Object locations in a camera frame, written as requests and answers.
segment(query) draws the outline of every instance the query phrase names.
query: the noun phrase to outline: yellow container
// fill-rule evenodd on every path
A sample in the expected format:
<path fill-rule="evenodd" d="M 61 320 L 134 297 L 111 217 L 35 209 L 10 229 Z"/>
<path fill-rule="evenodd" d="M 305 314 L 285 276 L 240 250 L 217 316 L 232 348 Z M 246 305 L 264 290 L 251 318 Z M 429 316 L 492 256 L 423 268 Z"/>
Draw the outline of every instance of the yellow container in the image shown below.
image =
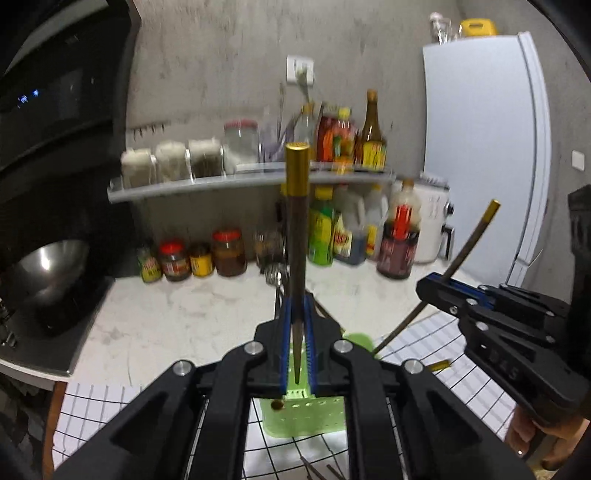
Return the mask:
<path fill-rule="evenodd" d="M 499 34 L 495 23 L 489 18 L 467 18 L 461 25 L 462 33 L 467 37 L 490 37 Z"/>

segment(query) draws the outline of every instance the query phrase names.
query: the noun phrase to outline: stainless steel bowl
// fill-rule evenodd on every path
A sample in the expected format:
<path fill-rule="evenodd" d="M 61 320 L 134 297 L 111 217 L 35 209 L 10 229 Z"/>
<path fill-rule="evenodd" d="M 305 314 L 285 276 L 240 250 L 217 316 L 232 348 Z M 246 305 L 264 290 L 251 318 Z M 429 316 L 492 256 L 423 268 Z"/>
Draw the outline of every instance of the stainless steel bowl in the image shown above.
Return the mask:
<path fill-rule="evenodd" d="M 13 309 L 23 303 L 52 305 L 84 273 L 88 244 L 62 240 L 28 254 L 0 275 L 0 298 Z"/>

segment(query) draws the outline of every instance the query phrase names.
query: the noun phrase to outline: green bottle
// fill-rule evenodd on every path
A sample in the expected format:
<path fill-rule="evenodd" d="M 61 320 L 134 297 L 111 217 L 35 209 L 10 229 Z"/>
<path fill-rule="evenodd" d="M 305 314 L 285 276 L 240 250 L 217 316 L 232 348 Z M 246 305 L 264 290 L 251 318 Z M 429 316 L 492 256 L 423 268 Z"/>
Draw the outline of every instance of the green bottle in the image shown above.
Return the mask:
<path fill-rule="evenodd" d="M 316 265 L 332 265 L 335 208 L 332 187 L 316 187 L 310 208 L 308 259 Z"/>

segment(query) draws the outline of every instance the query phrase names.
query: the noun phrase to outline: refrigerator door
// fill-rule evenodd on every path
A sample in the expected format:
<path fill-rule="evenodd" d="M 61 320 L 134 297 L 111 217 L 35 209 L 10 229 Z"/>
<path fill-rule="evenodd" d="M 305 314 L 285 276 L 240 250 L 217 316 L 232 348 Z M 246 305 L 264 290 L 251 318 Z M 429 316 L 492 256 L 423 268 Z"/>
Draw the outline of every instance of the refrigerator door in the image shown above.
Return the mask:
<path fill-rule="evenodd" d="M 426 46 L 423 55 L 424 169 L 448 180 L 453 256 L 497 199 L 496 218 L 462 268 L 483 283 L 506 282 L 529 224 L 536 171 L 536 111 L 522 44 L 516 36 L 468 38 Z"/>
<path fill-rule="evenodd" d="M 540 59 L 535 49 L 534 40 L 530 33 L 520 33 L 517 37 L 530 73 L 535 116 L 535 166 L 530 212 L 525 224 L 521 247 L 507 282 L 510 285 L 520 286 L 524 280 L 527 268 L 538 258 L 542 250 L 537 244 L 548 203 L 552 134 L 546 83 L 544 81 Z"/>

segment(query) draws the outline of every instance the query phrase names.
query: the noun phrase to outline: yellow label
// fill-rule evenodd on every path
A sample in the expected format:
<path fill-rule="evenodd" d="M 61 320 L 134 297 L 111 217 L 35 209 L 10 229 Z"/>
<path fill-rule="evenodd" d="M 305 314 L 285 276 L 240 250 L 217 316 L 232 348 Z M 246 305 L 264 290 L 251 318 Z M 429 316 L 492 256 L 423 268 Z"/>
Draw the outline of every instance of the yellow label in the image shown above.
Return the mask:
<path fill-rule="evenodd" d="M 191 271 L 196 277 L 207 277 L 213 272 L 212 256 L 191 257 Z"/>
<path fill-rule="evenodd" d="M 368 225 L 368 244 L 365 248 L 365 253 L 373 257 L 375 253 L 375 241 L 378 237 L 378 227 L 375 225 Z"/>
<path fill-rule="evenodd" d="M 333 252 L 335 255 L 349 258 L 351 256 L 351 244 L 353 243 L 353 232 L 345 229 L 343 223 L 343 216 L 339 215 L 339 219 L 335 225 L 335 243 Z"/>
<path fill-rule="evenodd" d="M 308 258 L 317 265 L 332 263 L 333 220 L 316 210 L 310 211 Z"/>
<path fill-rule="evenodd" d="M 332 221 L 326 215 L 317 213 L 314 217 L 314 233 L 316 241 L 323 244 L 330 244 L 332 240 Z"/>
<path fill-rule="evenodd" d="M 380 142 L 364 143 L 362 165 L 372 170 L 382 170 L 386 166 L 386 145 Z"/>
<path fill-rule="evenodd" d="M 144 282 L 150 283 L 162 277 L 160 265 L 158 264 L 158 261 L 155 258 L 146 259 L 143 263 L 140 263 L 140 266 L 140 274 Z"/>

